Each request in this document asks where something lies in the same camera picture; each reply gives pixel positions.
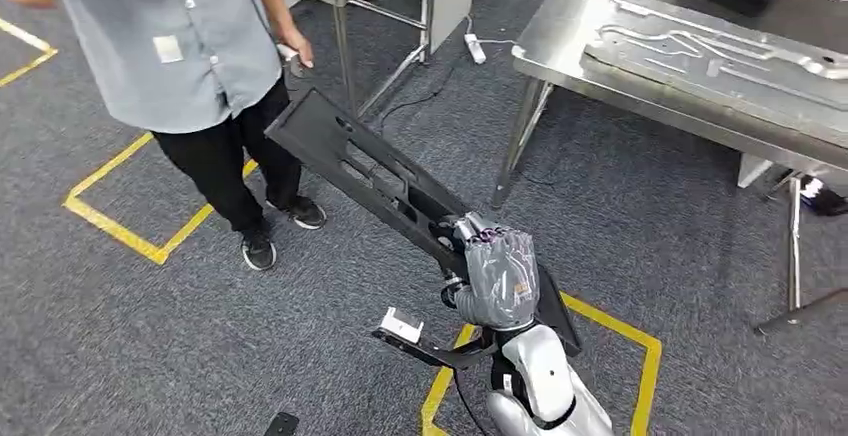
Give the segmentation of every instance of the white paper label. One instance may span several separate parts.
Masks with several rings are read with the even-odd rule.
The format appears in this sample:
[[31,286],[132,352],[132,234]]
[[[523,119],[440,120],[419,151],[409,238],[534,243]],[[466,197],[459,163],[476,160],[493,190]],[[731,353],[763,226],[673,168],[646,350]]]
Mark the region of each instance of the white paper label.
[[183,60],[183,53],[180,51],[180,42],[176,36],[157,36],[153,38],[153,46],[156,46],[156,53],[159,54],[159,60],[163,64],[176,63]]
[[504,374],[504,391],[506,394],[512,394],[512,375]]

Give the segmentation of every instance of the white shoe sole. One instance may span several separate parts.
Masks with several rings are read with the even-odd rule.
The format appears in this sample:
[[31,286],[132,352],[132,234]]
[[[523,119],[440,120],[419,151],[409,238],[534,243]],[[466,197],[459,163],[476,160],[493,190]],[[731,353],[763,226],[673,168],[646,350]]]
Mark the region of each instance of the white shoe sole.
[[[265,204],[266,204],[266,205],[268,205],[268,207],[269,207],[269,208],[276,209],[277,211],[279,211],[279,212],[281,212],[281,213],[288,213],[288,214],[291,214],[291,213],[289,213],[288,211],[282,210],[282,209],[280,209],[280,208],[278,208],[278,207],[274,206],[274,204],[273,204],[273,203],[271,203],[270,201],[268,201],[267,199],[265,200]],[[324,208],[322,208],[322,207],[321,207],[318,203],[316,203],[316,204],[315,204],[315,206],[317,206],[317,207],[318,207],[318,211],[321,211],[321,219],[324,221],[324,223],[326,223],[326,222],[327,222],[327,212],[326,212],[326,211],[324,211]],[[314,224],[306,224],[306,223],[304,223],[303,221],[301,221],[301,220],[299,220],[299,219],[297,219],[297,218],[295,218],[295,217],[292,217],[292,221],[294,221],[294,224],[296,224],[296,225],[300,226],[301,228],[303,228],[303,229],[308,229],[308,230],[310,230],[310,231],[314,231],[314,230],[316,230],[316,229],[321,229],[321,228],[323,228],[323,227],[324,227],[324,225],[323,225],[323,224],[322,224],[321,226],[316,226],[316,225],[314,225]]]
[[267,271],[274,267],[274,264],[277,262],[277,248],[274,246],[274,243],[271,243],[271,264],[268,265],[267,268],[260,268],[259,266],[250,262],[250,259],[247,257],[247,253],[244,251],[241,252],[242,258],[244,258],[244,262],[250,266],[250,269],[254,271]]

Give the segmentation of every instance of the person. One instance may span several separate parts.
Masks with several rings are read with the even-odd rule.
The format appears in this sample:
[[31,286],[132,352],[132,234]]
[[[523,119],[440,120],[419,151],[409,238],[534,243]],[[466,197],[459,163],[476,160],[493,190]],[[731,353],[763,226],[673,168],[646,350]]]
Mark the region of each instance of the person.
[[[55,0],[12,1],[50,7]],[[275,38],[313,64],[284,0],[63,2],[112,117],[153,134],[241,233],[251,268],[270,268],[277,251],[242,180],[242,148],[259,164],[269,206],[303,228],[324,225],[324,210],[298,194],[300,161],[264,135],[289,104]]]

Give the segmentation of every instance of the yellow line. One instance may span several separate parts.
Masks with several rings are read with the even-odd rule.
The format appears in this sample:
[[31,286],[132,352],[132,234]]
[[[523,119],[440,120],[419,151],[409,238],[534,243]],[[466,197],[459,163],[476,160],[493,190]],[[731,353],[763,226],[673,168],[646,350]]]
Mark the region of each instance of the yellow line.
[[12,23],[10,23],[10,22],[2,19],[2,18],[0,18],[0,30],[11,34],[12,36],[20,39],[21,41],[27,43],[28,45],[30,45],[34,48],[37,48],[38,50],[40,50],[43,53],[50,52],[50,50],[53,49],[53,48],[50,47],[50,44],[47,43],[46,41],[27,33],[23,29],[15,26],[14,24],[12,24]]
[[109,219],[106,215],[77,199],[75,196],[68,196],[68,199],[65,200],[64,206],[70,211],[81,216],[89,223],[110,234],[118,241],[148,257],[151,261],[157,264],[165,262],[159,257],[159,248],[155,245],[133,233],[121,224]]
[[7,74],[6,76],[3,76],[3,78],[0,78],[0,88],[2,88],[3,86],[6,86],[7,84],[11,83],[12,81],[14,81],[18,78],[20,78],[24,74],[32,71],[33,69],[38,67],[41,63],[43,63],[43,62],[47,61],[48,59],[52,58],[53,56],[55,56],[56,53],[58,53],[58,52],[59,51],[57,51],[53,48],[50,48],[46,53],[44,53],[41,56],[39,56],[38,58],[36,58],[33,62],[27,64],[26,66],[24,66],[20,69],[13,71],[10,74]]
[[639,380],[639,397],[636,400],[636,407],[633,409],[630,434],[647,434],[651,408],[654,403],[654,390],[659,373],[660,356],[662,355],[662,343],[653,336],[639,331],[633,326],[619,321],[573,296],[569,296],[562,291],[560,291],[560,296],[562,297],[562,302],[569,308],[645,347],[645,361],[642,363],[642,377]]
[[104,164],[100,169],[98,169],[97,171],[92,173],[89,177],[83,179],[81,183],[74,186],[73,189],[71,189],[70,195],[71,196],[79,196],[80,193],[82,193],[83,191],[88,189],[92,184],[96,183],[103,176],[106,176],[107,174],[109,174],[109,171],[112,171],[113,169],[115,169],[115,166],[118,166],[119,164],[126,161],[127,158],[129,158],[130,156],[135,154],[136,151],[141,149],[141,147],[144,146],[145,144],[147,144],[147,142],[150,141],[151,139],[153,139],[152,134],[150,134],[150,133],[142,134],[141,137],[136,139],[133,144],[131,144],[127,147],[127,149],[118,153],[118,155],[115,156],[114,158],[112,158],[111,161]]
[[645,362],[642,363],[642,378],[639,380],[639,398],[633,410],[633,420],[630,422],[630,434],[648,434],[648,423],[651,409],[654,405],[654,390],[657,387],[657,376],[660,371],[662,343],[653,339],[650,346],[645,347]]
[[[241,176],[243,178],[246,178],[250,173],[253,172],[254,169],[256,169],[257,166],[258,164],[256,164],[256,161],[251,159],[244,165],[244,168],[242,168]],[[168,259],[168,256],[170,256],[171,252],[175,250],[177,246],[182,244],[183,241],[185,241],[186,238],[188,238],[191,233],[193,233],[194,230],[201,225],[201,223],[206,221],[206,218],[208,218],[213,211],[215,210],[212,208],[212,206],[207,204],[206,206],[201,208],[200,211],[197,212],[197,214],[192,216],[188,223],[186,223],[185,226],[180,228],[180,230],[177,231],[177,234],[175,234],[170,240],[168,240],[167,243],[165,243],[164,246],[159,249],[159,257],[162,258],[162,261]]]
[[[453,347],[457,348],[471,341],[471,336],[474,334],[474,326],[466,324],[462,327],[459,336],[456,338],[456,343]],[[453,370],[442,368],[439,374],[430,386],[430,393],[427,394],[427,399],[421,406],[421,434],[423,436],[448,436],[441,428],[436,426],[433,420],[436,418],[436,413],[439,411],[439,405],[442,404],[442,399],[450,386]]]
[[[654,402],[654,391],[659,374],[660,357],[662,356],[662,343],[653,336],[619,321],[594,306],[569,296],[563,291],[560,291],[560,297],[563,304],[568,308],[645,347],[645,360],[642,363],[642,376],[639,379],[639,396],[636,399],[636,406],[633,408],[630,434],[637,436],[647,435],[651,408]],[[473,326],[465,325],[454,347],[467,343],[471,339],[473,329]],[[445,397],[447,388],[450,386],[452,376],[452,370],[442,368],[433,381],[433,385],[430,387],[430,393],[427,395],[427,399],[424,400],[424,404],[421,406],[421,434],[424,436],[448,436],[444,430],[435,425],[433,420],[439,410],[439,405],[441,405]]]

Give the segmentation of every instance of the white robot body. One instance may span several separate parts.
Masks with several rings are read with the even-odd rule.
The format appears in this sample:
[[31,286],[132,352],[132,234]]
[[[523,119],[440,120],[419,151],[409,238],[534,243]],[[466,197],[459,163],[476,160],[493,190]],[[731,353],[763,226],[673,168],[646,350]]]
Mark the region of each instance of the white robot body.
[[503,354],[524,379],[536,415],[534,419],[508,391],[489,393],[489,413],[504,436],[613,434],[609,416],[568,364],[554,330],[534,326],[505,344]]

